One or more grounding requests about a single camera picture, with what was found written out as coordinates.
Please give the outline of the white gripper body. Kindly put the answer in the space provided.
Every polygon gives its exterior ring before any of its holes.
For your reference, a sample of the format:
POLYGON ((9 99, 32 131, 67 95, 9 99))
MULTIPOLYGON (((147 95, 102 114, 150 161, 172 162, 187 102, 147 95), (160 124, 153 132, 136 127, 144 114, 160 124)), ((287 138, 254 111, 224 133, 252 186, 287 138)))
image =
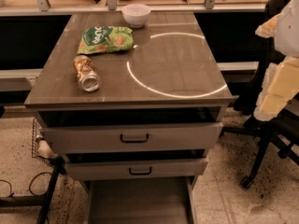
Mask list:
POLYGON ((275 49, 285 56, 299 56, 299 0, 291 0, 278 15, 275 49))

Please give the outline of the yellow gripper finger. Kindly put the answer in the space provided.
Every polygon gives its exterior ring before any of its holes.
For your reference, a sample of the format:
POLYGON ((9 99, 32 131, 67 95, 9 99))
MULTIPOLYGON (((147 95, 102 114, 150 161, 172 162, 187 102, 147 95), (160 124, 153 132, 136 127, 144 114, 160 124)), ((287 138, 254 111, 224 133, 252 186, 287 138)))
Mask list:
POLYGON ((259 25, 258 28, 255 31, 255 34, 263 37, 263 38, 269 38, 269 37, 275 37, 276 36, 276 28, 277 28, 277 22, 278 22, 278 15, 275 15, 268 21, 264 22, 263 24, 259 25))
POLYGON ((299 92, 299 59, 287 57, 266 69, 253 116, 259 121, 275 118, 299 92))

